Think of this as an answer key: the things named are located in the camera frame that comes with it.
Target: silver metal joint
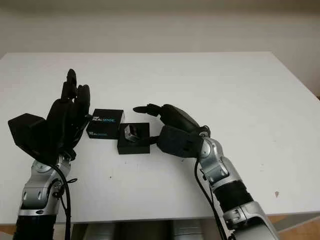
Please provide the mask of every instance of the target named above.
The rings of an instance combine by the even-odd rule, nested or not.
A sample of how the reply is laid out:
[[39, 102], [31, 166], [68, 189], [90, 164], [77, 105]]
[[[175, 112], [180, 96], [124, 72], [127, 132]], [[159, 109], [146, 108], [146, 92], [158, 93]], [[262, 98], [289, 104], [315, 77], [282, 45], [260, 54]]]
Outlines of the silver metal joint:
[[204, 137], [199, 156], [199, 162], [204, 176], [210, 185], [215, 184], [229, 174], [227, 168], [222, 162], [224, 156], [220, 143], [214, 139]]
[[[65, 176], [70, 171], [70, 160], [59, 155], [57, 167]], [[24, 185], [20, 216], [38, 216], [58, 214], [59, 204], [54, 193], [59, 192], [62, 180], [59, 174], [50, 166], [34, 161], [31, 167], [31, 177]]]

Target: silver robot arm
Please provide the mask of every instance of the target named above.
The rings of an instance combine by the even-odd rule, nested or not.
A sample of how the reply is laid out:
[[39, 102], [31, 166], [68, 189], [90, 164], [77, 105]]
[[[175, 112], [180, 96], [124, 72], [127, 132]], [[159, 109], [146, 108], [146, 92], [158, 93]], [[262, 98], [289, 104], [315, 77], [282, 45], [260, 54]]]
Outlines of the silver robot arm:
[[[229, 240], [279, 239], [277, 231], [261, 206], [247, 192], [235, 167], [224, 156], [220, 143], [210, 138], [211, 132], [208, 126], [199, 126], [186, 112], [170, 104], [157, 106], [150, 103], [147, 106], [135, 107], [133, 110], [155, 117], [160, 115], [160, 120], [164, 123], [160, 135], [152, 137], [150, 144], [156, 143], [159, 149], [171, 155], [197, 158], [205, 179], [220, 203], [223, 220], [227, 228], [232, 231]], [[219, 230], [222, 231], [216, 208], [210, 198], [207, 195], [206, 197], [213, 209]], [[224, 230], [220, 235], [223, 239], [227, 237]]]
[[209, 186], [220, 203], [230, 239], [279, 240], [277, 231], [247, 192], [237, 170], [224, 156], [217, 140], [204, 137], [198, 161]]

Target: black box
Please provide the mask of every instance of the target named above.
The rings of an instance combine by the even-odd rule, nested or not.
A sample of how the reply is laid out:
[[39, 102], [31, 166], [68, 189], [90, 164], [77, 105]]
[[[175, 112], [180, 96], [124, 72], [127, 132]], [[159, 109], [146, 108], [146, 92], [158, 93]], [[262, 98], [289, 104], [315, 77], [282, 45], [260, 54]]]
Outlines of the black box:
[[86, 132], [91, 139], [118, 139], [119, 126], [125, 119], [123, 110], [95, 109]]
[[117, 144], [119, 154], [149, 154], [150, 144], [148, 141], [131, 142], [125, 138], [125, 128], [129, 124], [139, 129], [140, 137], [142, 139], [150, 137], [150, 125], [148, 122], [120, 124], [119, 140]]

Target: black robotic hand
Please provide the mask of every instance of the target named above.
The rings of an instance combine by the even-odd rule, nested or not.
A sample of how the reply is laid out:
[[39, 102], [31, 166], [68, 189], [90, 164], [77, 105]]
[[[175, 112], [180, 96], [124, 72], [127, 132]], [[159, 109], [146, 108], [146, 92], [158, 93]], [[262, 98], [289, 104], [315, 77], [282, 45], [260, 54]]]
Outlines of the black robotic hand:
[[150, 103], [147, 106], [137, 106], [133, 110], [155, 117], [160, 115], [160, 120], [165, 125], [155, 142], [161, 151], [171, 155], [182, 158], [198, 157], [203, 137], [210, 137], [211, 134], [207, 126], [199, 126], [186, 112], [170, 104], [160, 107]]
[[90, 90], [88, 85], [77, 87], [73, 69], [67, 73], [61, 98], [54, 101], [46, 119], [25, 113], [8, 121], [15, 144], [44, 164], [56, 164], [58, 155], [74, 160], [73, 148], [88, 124]]

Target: white wall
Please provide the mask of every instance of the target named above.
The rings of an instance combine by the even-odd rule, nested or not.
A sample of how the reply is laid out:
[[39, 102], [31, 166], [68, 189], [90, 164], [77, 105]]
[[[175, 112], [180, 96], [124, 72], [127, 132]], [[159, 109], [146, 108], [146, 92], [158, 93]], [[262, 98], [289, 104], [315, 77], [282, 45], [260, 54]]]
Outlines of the white wall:
[[0, 57], [224, 51], [271, 51], [320, 96], [320, 2], [0, 0]]

